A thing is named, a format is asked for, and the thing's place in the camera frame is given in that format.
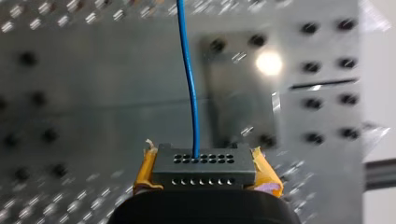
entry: hole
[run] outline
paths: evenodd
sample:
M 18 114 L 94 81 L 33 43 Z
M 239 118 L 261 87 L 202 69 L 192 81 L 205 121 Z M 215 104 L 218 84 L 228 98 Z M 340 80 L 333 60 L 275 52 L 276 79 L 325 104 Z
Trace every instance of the hole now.
M 179 185 L 180 184 L 180 180 L 179 179 L 172 179 L 172 184 L 173 185 Z
M 301 32 L 307 34 L 307 35 L 312 35 L 314 34 L 317 30 L 319 29 L 319 24 L 315 22 L 309 22 L 306 23 L 302 28 Z
M 226 43 L 222 39 L 216 39 L 209 45 L 209 48 L 213 53 L 221 53 L 225 47 Z
M 218 183 L 219 183 L 219 185 L 223 185 L 223 184 L 226 184 L 227 181 L 223 178 L 220 178 Z
M 264 35 L 254 35 L 249 39 L 248 43 L 255 47 L 262 47 L 266 41 L 267 38 Z
M 77 3 L 76 11 L 81 10 L 84 7 L 84 4 L 82 2 Z
M 67 171 L 66 166 L 65 166 L 64 164 L 60 163 L 60 164 L 55 165 L 55 166 L 52 168 L 52 172 L 53 172 L 53 174 L 54 174 L 56 177 L 62 178 L 62 177 L 64 177 L 65 175 L 67 175 L 67 172 L 68 172 L 68 171 Z
M 15 147 L 20 142 L 20 138 L 15 133 L 10 133 L 4 138 L 4 144 L 8 147 Z
M 181 183 L 181 185 L 188 185 L 189 181 L 187 179 L 183 178 L 183 179 L 181 179 L 180 183 Z
M 230 178 L 227 180 L 227 184 L 228 185 L 233 185 L 235 183 L 235 179 L 234 178 Z
M 47 129 L 41 135 L 42 139 L 48 143 L 54 142 L 56 139 L 59 138 L 59 134 L 52 128 Z
M 0 110 L 4 110 L 7 107 L 7 101 L 4 97 L 0 96 Z
M 341 58 L 340 60 L 338 60 L 338 65 L 345 69 L 355 68 L 357 63 L 357 60 L 355 60 L 354 58 Z
M 32 67 L 38 63 L 37 55 L 32 51 L 25 51 L 20 55 L 20 63 Z
M 200 179 L 199 180 L 200 185 L 207 185 L 207 180 L 206 179 Z
M 195 179 L 195 178 L 192 178 L 192 179 L 190 180 L 190 183 L 191 183 L 192 185 L 197 185 L 197 184 L 198 184 L 198 180 Z
M 287 176 L 282 175 L 282 176 L 280 177 L 280 181 L 282 181 L 282 183 L 285 184 L 285 183 L 287 183 L 287 182 L 289 181 L 289 179 L 288 179 Z
M 35 106 L 41 107 L 47 103 L 48 99 L 44 92 L 35 91 L 32 93 L 32 103 Z

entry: blue wire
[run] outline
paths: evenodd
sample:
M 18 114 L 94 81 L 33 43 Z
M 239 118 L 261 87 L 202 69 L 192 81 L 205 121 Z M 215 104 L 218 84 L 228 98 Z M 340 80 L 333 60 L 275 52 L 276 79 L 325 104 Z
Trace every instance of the blue wire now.
M 199 116 L 198 116 L 197 96 L 194 87 L 194 77 L 192 75 L 192 69 L 191 69 L 189 39 L 187 38 L 186 19 L 184 17 L 183 0 L 177 0 L 177 18 L 178 18 L 178 30 L 180 33 L 181 49 L 183 51 L 184 69 L 186 70 L 187 82 L 189 83 L 189 92 L 190 92 L 192 132 L 193 132 L 192 156 L 195 159 L 197 159 L 199 157 L 199 150 L 200 150 Z

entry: mounting hole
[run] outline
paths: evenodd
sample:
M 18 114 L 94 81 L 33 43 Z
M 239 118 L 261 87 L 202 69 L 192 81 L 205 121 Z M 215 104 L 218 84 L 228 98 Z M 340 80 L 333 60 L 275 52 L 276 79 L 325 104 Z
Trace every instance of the mounting hole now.
M 181 179 L 180 183 L 181 183 L 181 185 L 188 185 L 189 180 L 187 180 L 186 178 L 183 178 L 183 179 Z
M 315 22 L 309 22 L 303 25 L 301 28 L 301 32 L 303 32 L 306 35 L 312 35 L 317 32 L 319 29 L 320 25 Z
M 199 180 L 200 185 L 207 185 L 207 180 L 206 179 L 200 179 Z
M 288 183 L 289 179 L 286 175 L 282 175 L 279 177 L 280 181 L 282 181 L 282 184 Z
M 341 58 L 338 60 L 338 65 L 344 69 L 353 69 L 358 64 L 355 58 Z
M 43 132 L 41 138 L 48 143 L 52 143 L 59 138 L 59 134 L 54 129 L 49 128 Z
M 192 179 L 190 180 L 190 183 L 191 183 L 192 185 L 197 185 L 199 182 L 198 182 L 197 179 L 192 178 Z
M 212 43 L 210 43 L 209 48 L 213 53 L 221 53 L 224 51 L 225 46 L 227 44 L 222 39 L 215 39 Z
M 227 181 L 224 178 L 220 178 L 218 183 L 219 183 L 219 185 L 224 185 L 227 183 Z
M 254 35 L 249 39 L 248 43 L 254 47 L 262 47 L 266 41 L 267 38 L 264 35 Z
M 7 147 L 15 147 L 19 142 L 20 138 L 15 133 L 10 133 L 4 138 L 4 144 Z
M 172 179 L 172 185 L 179 185 L 180 180 L 179 179 Z
M 7 107 L 7 101 L 4 97 L 0 96 L 0 110 L 4 110 Z
M 227 180 L 227 184 L 228 185 L 233 185 L 235 183 L 235 179 L 234 178 L 230 178 Z
M 209 185 L 215 185 L 216 180 L 210 178 L 209 181 L 207 181 L 207 183 L 208 183 Z
M 339 21 L 337 28 L 340 31 L 350 31 L 354 27 L 356 27 L 357 24 L 358 24 L 358 22 L 355 21 L 354 19 L 345 19 L 345 20 Z
M 45 105 L 48 101 L 46 94 L 42 91 L 32 92 L 31 100 L 32 103 L 37 107 Z
M 34 52 L 25 51 L 20 55 L 20 63 L 25 66 L 34 66 L 38 63 L 38 59 Z

